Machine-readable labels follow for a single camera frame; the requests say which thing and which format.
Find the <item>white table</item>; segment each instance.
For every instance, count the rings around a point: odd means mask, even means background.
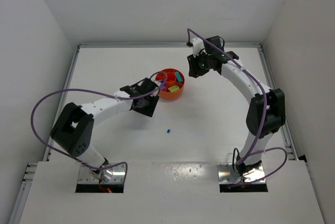
[[[226,50],[266,83],[257,48]],[[233,149],[243,147],[249,106],[216,72],[188,77],[191,53],[189,48],[81,48],[70,88],[112,93],[176,68],[186,77],[184,93],[174,102],[161,99],[152,118],[130,111],[94,128],[95,148],[110,162],[129,163],[123,194],[74,193],[79,165],[52,152],[49,162],[38,164],[20,223],[323,223],[302,161],[289,161],[270,177],[268,193],[219,192],[216,163],[230,162]],[[69,93],[65,104],[98,98]],[[268,145],[275,146],[284,146],[280,132]],[[280,152],[264,155],[265,172],[282,160]]]

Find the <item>metal frame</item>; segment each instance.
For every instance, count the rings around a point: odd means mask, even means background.
[[[78,54],[80,52],[81,48],[159,48],[159,47],[166,47],[166,48],[186,48],[185,43],[84,43],[80,44],[73,55],[72,62],[70,65],[69,73],[65,81],[64,88],[68,88],[72,79],[72,75],[74,72],[75,64],[77,61]],[[275,79],[271,70],[271,66],[264,54],[263,47],[259,43],[226,43],[225,47],[236,47],[236,48],[257,48],[259,52],[259,56],[261,59],[261,63],[263,66],[263,70],[265,72],[265,77],[268,82],[268,84],[276,88],[276,83]],[[64,102],[66,100],[66,93],[63,93],[58,105],[57,113],[55,116],[55,120],[59,116],[61,109],[64,106]],[[297,160],[298,155],[296,152],[296,148],[294,145],[294,142],[292,140],[292,135],[288,126],[288,123],[286,121],[286,124],[281,128],[282,133],[284,135],[285,139],[285,146],[286,150],[291,153],[291,159]],[[50,138],[48,141],[48,144],[53,145],[53,140]],[[48,161],[50,156],[50,148],[46,148],[46,151],[44,153],[43,161]],[[28,167],[34,167],[36,169],[37,164],[36,163],[28,163]],[[26,203],[26,200],[28,198],[29,190],[32,184],[32,178],[34,176],[35,171],[32,173],[32,171],[27,171],[30,172],[30,174],[25,173],[24,180],[22,182],[20,191],[18,193],[12,215],[10,217],[9,224],[19,224],[23,209]]]

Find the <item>white wall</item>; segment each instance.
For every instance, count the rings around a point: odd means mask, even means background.
[[[327,223],[335,219],[334,15],[334,0],[286,0],[264,45]]]
[[[285,0],[45,0],[65,35],[82,42],[185,42],[186,28],[260,42]]]
[[[0,0],[0,223],[9,220],[27,163],[44,154],[30,111],[63,87],[73,52],[43,0]],[[51,99],[37,114],[44,137],[56,108]]]

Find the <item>metal base plate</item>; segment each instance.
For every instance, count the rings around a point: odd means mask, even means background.
[[[100,186],[109,189],[112,193],[124,192],[124,179],[126,174],[125,165],[119,165],[108,169],[109,180],[103,180]],[[78,174],[76,193],[105,193],[99,187],[99,177],[90,169],[81,165]]]
[[[267,192],[266,180],[252,182],[265,176],[263,165],[253,169],[241,177],[232,169],[232,163],[218,163],[219,185],[221,193],[236,192]]]

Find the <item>yellow-green block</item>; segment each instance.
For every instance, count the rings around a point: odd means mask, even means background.
[[[168,88],[170,92],[176,92],[179,90],[179,86],[178,85],[173,85],[170,88]]]

